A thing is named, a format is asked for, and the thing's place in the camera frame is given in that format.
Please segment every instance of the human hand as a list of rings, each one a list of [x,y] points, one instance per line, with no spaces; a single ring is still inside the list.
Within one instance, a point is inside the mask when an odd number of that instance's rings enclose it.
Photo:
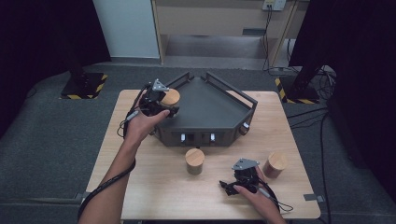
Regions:
[[[128,132],[124,136],[125,141],[140,143],[154,129],[154,126],[165,119],[170,111],[164,110],[155,116],[146,116],[139,109],[138,114],[128,123]]]
[[[264,180],[264,174],[262,170],[256,166],[257,175],[261,180]],[[279,214],[275,204],[267,197],[265,197],[261,192],[257,190],[256,193],[250,192],[248,189],[245,189],[242,186],[233,186],[236,191],[238,191],[241,195],[246,197],[254,206],[254,208],[262,215],[262,217],[266,218],[269,223],[286,223],[285,219]]]

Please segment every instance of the wooden cylinder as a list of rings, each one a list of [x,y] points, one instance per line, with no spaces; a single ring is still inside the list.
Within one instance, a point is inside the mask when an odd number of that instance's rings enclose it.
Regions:
[[[166,95],[161,100],[161,104],[172,107],[178,103],[180,100],[180,93],[177,90],[170,89],[166,92]]]
[[[277,178],[288,166],[286,154],[283,152],[272,152],[264,164],[263,171],[268,178]]]
[[[191,175],[198,175],[204,166],[205,154],[198,148],[192,148],[186,153],[187,171]]]

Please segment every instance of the finger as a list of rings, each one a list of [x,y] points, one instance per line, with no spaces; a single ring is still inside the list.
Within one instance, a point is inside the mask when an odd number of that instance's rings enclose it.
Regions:
[[[170,110],[163,110],[160,113],[158,113],[157,115],[150,117],[152,120],[152,124],[155,125],[155,124],[159,123],[161,120],[165,119],[169,115],[170,112],[171,112]]]
[[[252,192],[248,191],[248,189],[245,189],[244,187],[238,186],[238,185],[234,185],[233,188],[236,189],[236,191],[238,191],[238,193],[242,194],[249,201],[251,201],[251,202],[253,201],[254,194]]]
[[[134,107],[134,109],[136,109],[140,106],[140,100],[142,99],[142,97],[145,93],[146,93],[146,90],[143,90],[142,94],[139,96],[139,99],[136,99],[136,106]]]
[[[260,169],[259,166],[256,166],[256,172],[257,172],[257,176],[258,176],[262,181],[265,182],[264,174],[262,173],[262,169]]]

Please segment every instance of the white wall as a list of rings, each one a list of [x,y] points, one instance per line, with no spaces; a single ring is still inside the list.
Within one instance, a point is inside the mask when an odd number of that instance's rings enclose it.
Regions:
[[[160,58],[149,0],[93,0],[111,57]]]

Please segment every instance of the wooden table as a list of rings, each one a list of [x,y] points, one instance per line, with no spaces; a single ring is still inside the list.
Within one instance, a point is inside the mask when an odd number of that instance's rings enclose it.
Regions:
[[[89,192],[98,186],[121,145],[117,129],[137,93],[120,93],[87,187]],[[289,161],[277,179],[267,179],[277,198],[294,207],[283,217],[320,216],[317,201],[304,199],[313,190],[278,95],[272,91],[245,93],[259,102],[250,131],[230,147],[201,147],[205,161],[199,175],[187,172],[185,154],[189,147],[165,147],[154,136],[142,142],[121,219],[262,219],[241,195],[227,196],[219,180],[235,181],[231,167],[238,159],[259,161],[262,168],[274,151],[286,153]]]

